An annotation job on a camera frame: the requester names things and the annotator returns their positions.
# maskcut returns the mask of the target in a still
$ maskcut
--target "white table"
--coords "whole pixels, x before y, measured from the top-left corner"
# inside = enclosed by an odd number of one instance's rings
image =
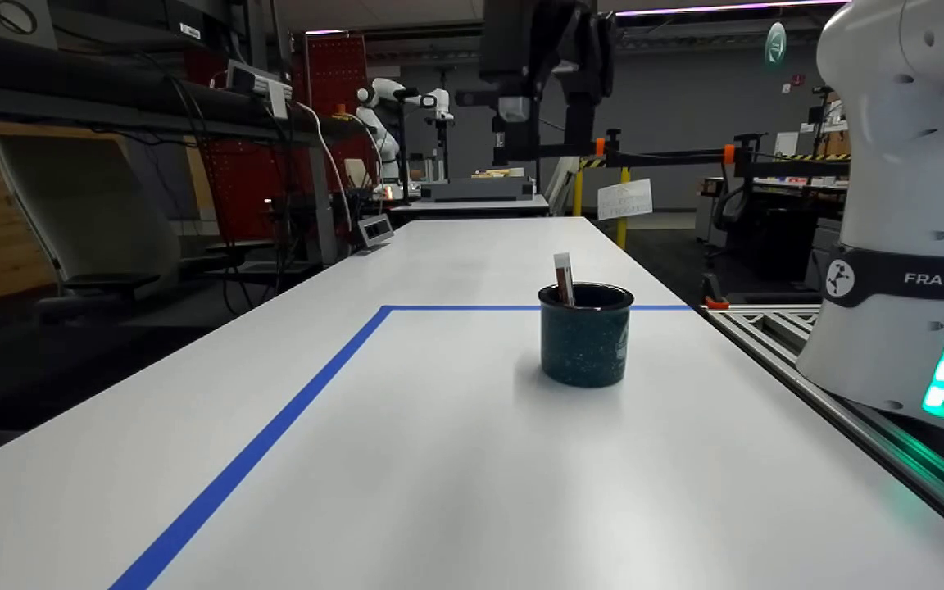
[[[641,306],[612,391],[537,373],[557,249]],[[147,580],[934,590],[944,517],[591,224],[409,224],[0,449],[0,590]]]

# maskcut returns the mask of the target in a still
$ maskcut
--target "pen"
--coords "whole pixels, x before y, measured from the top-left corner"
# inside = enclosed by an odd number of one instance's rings
[[[572,252],[557,252],[557,291],[560,291],[560,306],[577,306],[574,302],[574,273],[572,273]]]

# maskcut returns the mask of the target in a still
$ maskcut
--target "dark blue cup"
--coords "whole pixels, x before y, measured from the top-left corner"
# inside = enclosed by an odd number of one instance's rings
[[[627,378],[634,291],[574,285],[574,302],[541,289],[541,371],[572,386],[612,386]]]

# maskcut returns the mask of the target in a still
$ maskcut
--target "blue tape line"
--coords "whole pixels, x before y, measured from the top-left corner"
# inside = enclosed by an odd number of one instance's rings
[[[110,583],[110,590],[150,587],[177,553],[200,533],[218,507],[246,482],[246,476],[270,457],[270,449],[300,423],[315,398],[345,371],[345,364],[375,336],[375,330],[393,315],[526,315],[541,306],[383,306],[377,315],[300,391],[271,423],[254,437],[254,444],[159,533],[159,542]],[[690,306],[634,306],[634,311],[692,311]]]
[[[166,524],[166,530],[110,583],[116,590],[150,587],[186,542],[212,517],[212,512],[243,485],[243,477],[270,457],[315,398],[345,371],[345,364],[372,340],[393,309],[379,309],[307,385],[290,399],[275,420]]]
[[[403,315],[528,315],[541,306],[393,306]]]
[[[528,315],[541,306],[389,306],[400,315]],[[634,306],[636,315],[685,315],[690,306]]]

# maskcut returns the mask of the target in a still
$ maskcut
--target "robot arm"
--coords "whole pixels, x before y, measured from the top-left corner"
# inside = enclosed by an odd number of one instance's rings
[[[852,188],[801,371],[944,425],[944,0],[852,0],[820,72],[847,105]]]
[[[377,152],[377,181],[397,181],[400,177],[400,140],[383,128],[377,107],[386,105],[420,105],[420,107],[432,107],[432,121],[437,126],[449,126],[452,110],[449,110],[449,93],[447,87],[432,87],[432,93],[409,93],[408,85],[393,81],[393,78],[375,78],[372,87],[356,93],[356,121],[367,128],[375,152]]]
[[[383,128],[383,121],[377,118],[375,107],[356,105],[353,118],[367,128],[367,138],[375,145],[377,153],[377,181],[400,181],[400,140]]]

